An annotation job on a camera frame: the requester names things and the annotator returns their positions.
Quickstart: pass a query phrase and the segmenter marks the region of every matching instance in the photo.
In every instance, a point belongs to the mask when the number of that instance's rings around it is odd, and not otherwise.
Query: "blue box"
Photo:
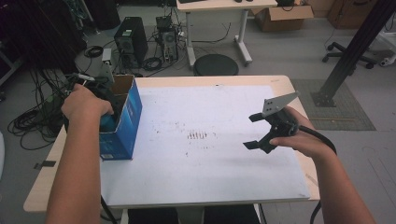
[[[142,102],[134,76],[114,76],[112,91],[124,100],[115,132],[99,133],[100,157],[104,161],[130,160],[142,113]]]

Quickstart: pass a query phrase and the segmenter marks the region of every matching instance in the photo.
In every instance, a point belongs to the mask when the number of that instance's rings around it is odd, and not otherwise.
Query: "desk leg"
[[[186,23],[187,23],[187,55],[189,56],[190,68],[192,69],[195,64],[194,48],[191,40],[191,13],[186,12]]]
[[[235,41],[238,44],[238,48],[242,51],[242,55],[244,56],[244,60],[245,60],[245,66],[248,66],[250,63],[253,62],[253,60],[250,57],[250,54],[248,53],[248,49],[244,43],[247,20],[248,20],[248,9],[244,9],[242,11],[241,27],[239,28],[239,35],[235,36]]]
[[[180,224],[203,224],[205,208],[203,206],[177,207]]]

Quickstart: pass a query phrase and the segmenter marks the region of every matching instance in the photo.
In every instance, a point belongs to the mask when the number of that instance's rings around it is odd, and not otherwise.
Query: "hand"
[[[315,130],[311,121],[309,121],[306,117],[297,112],[297,110],[289,106],[286,106],[285,109],[297,119],[300,125]],[[292,147],[295,150],[303,153],[305,156],[311,157],[314,160],[320,158],[321,156],[324,156],[325,154],[327,154],[327,152],[332,153],[332,150],[322,141],[317,139],[315,136],[309,133],[304,133],[300,130],[297,131],[297,134],[295,134],[294,136],[273,138],[270,141],[270,144],[281,147]]]
[[[68,119],[79,117],[98,117],[104,114],[113,114],[109,101],[97,98],[90,90],[82,85],[75,84],[73,91],[64,100],[62,112]]]

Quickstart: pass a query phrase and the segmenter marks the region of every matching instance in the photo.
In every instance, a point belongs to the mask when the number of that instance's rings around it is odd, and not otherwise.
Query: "table top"
[[[199,86],[263,86],[272,88],[275,96],[293,92],[290,80],[285,76],[239,76],[239,77],[145,77],[136,79],[139,88],[144,87],[199,87]],[[300,101],[294,100],[292,107],[304,114]],[[64,147],[65,132],[62,130],[54,143],[47,160],[59,161]],[[311,199],[318,199],[318,184],[316,170],[313,162],[295,152],[303,168],[306,184],[309,188]],[[50,188],[55,177],[58,162],[55,167],[43,167],[32,190],[26,199],[24,209],[29,212],[42,212],[47,208]]]
[[[250,9],[256,7],[276,7],[275,0],[254,0],[248,2],[243,0],[240,3],[234,0],[205,0],[200,2],[183,3],[177,0],[177,8],[182,12],[202,11],[202,10],[223,10],[223,9]]]

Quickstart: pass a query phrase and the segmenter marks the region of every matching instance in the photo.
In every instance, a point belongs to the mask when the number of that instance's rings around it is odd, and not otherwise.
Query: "forearm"
[[[342,163],[330,150],[325,154],[314,160],[325,223],[375,223]]]
[[[46,223],[99,223],[99,213],[99,118],[81,116],[70,120]]]

